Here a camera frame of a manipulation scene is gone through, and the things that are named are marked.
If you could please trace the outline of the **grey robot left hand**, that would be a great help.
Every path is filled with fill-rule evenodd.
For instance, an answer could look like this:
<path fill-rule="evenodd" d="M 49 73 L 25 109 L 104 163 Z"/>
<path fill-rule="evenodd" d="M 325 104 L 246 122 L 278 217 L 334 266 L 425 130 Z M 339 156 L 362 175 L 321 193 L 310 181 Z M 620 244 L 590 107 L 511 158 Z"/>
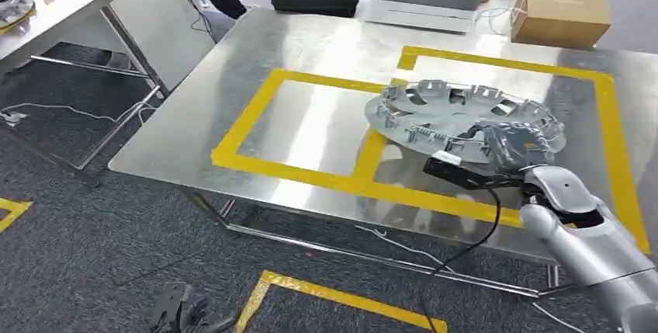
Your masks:
<path fill-rule="evenodd" d="M 224 317 L 212 315 L 207 297 L 183 302 L 175 318 L 171 332 L 228 332 L 237 323 L 235 312 Z"/>

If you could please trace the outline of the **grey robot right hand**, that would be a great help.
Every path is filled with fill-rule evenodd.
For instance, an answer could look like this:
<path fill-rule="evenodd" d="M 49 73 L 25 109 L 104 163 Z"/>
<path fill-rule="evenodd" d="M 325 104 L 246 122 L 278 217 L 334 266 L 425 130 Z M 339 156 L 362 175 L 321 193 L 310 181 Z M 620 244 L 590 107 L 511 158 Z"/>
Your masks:
<path fill-rule="evenodd" d="M 551 165 L 555 151 L 547 136 L 531 123 L 476 123 L 459 136 L 480 135 L 489 148 L 489 159 L 499 174 L 516 174 L 536 165 Z"/>

